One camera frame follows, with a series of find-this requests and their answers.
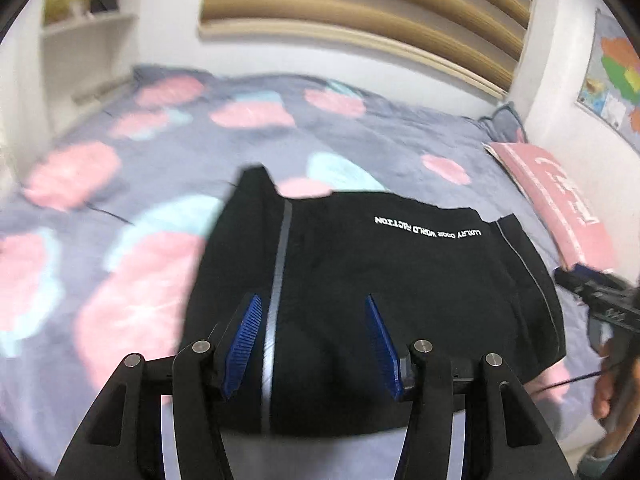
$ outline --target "brown striped blind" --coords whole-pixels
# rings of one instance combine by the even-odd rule
[[[310,23],[392,40],[460,67],[506,92],[523,49],[531,0],[203,0],[202,30],[215,25]],[[268,27],[261,27],[264,33]]]

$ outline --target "bed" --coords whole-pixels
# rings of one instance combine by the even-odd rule
[[[526,133],[509,107],[478,121],[296,75],[216,78],[144,65],[126,93],[59,140],[0,212],[0,418],[15,450],[55,471],[128,352],[171,355],[204,240],[242,168],[281,194],[379,190],[485,221],[515,213],[549,270],[552,237],[485,150]],[[530,390],[598,369],[586,310],[558,289],[567,357]],[[591,410],[593,381],[534,398],[558,438]],[[178,478],[170,399],[167,478]],[[464,417],[454,421],[452,478]],[[236,478],[387,479],[404,430],[326,440],[224,435]]]

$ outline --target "colorful poster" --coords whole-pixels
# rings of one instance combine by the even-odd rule
[[[578,102],[640,153],[640,57],[618,22],[599,10]]]

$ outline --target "black garment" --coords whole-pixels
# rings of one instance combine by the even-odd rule
[[[473,209],[382,192],[288,200],[264,168],[252,168],[207,243],[182,346],[206,338],[246,292],[262,298],[263,327],[238,394],[222,408],[223,426],[241,431],[259,432],[264,413],[273,433],[307,436],[407,423],[410,404],[393,402],[372,352],[364,318],[372,292],[392,301],[407,342],[428,339],[475,359],[497,352],[523,383],[565,354],[554,284],[513,215],[488,224]],[[270,402],[262,386],[269,309]]]

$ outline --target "pink cushion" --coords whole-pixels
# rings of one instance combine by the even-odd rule
[[[492,142],[490,150],[529,197],[551,232],[565,267],[616,267],[609,234],[551,153],[533,144]]]

